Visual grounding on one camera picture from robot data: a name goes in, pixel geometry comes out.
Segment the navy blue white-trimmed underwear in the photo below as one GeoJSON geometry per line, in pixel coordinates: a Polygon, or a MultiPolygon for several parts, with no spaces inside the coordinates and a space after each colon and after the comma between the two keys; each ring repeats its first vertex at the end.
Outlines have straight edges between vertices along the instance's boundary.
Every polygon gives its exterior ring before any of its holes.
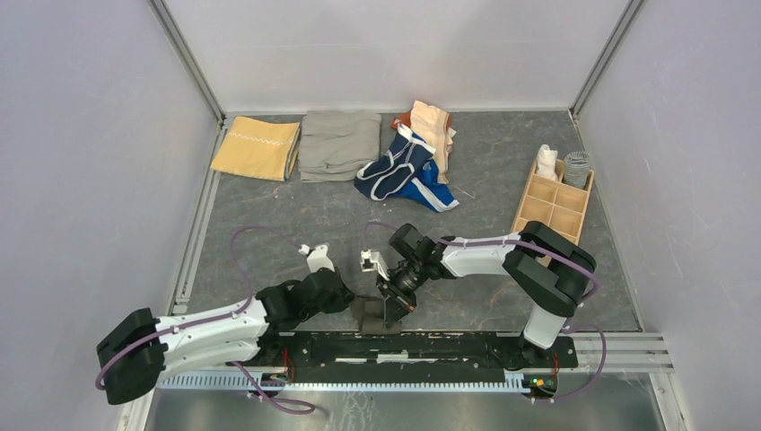
{"type": "Polygon", "coordinates": [[[447,185],[439,182],[437,150],[417,133],[399,125],[389,149],[367,163],[354,177],[354,187],[373,201],[407,198],[436,213],[459,205],[447,185]]]}

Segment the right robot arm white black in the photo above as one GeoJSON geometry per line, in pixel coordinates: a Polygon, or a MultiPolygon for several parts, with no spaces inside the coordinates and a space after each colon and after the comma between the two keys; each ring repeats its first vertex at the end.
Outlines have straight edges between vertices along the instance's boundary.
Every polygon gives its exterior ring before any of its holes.
{"type": "Polygon", "coordinates": [[[416,309],[416,292],[428,281],[508,276],[533,303],[518,343],[520,359],[530,366],[541,366],[554,355],[566,323],[601,286],[596,260],[539,221],[517,232],[478,239],[433,239],[404,224],[392,234],[389,246],[401,258],[394,268],[376,250],[360,255],[363,271],[378,275],[385,327],[416,309]]]}

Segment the olive boxer briefs beige waistband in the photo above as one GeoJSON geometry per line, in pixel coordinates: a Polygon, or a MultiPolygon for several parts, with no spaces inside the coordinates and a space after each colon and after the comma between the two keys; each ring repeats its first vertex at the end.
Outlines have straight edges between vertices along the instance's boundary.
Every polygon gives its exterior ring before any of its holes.
{"type": "Polygon", "coordinates": [[[350,311],[363,335],[396,335],[402,331],[400,322],[385,326],[382,298],[358,295],[352,301],[350,311]]]}

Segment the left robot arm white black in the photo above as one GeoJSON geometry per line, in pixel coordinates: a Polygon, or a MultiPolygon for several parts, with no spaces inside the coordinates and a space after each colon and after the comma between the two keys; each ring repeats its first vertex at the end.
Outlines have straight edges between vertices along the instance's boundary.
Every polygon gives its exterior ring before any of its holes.
{"type": "Polygon", "coordinates": [[[134,310],[97,345],[95,386],[108,404],[120,405],[207,366],[250,359],[272,365],[282,354],[277,335],[317,314],[342,312],[354,298],[338,271],[320,268],[205,312],[156,317],[148,308],[134,310]]]}

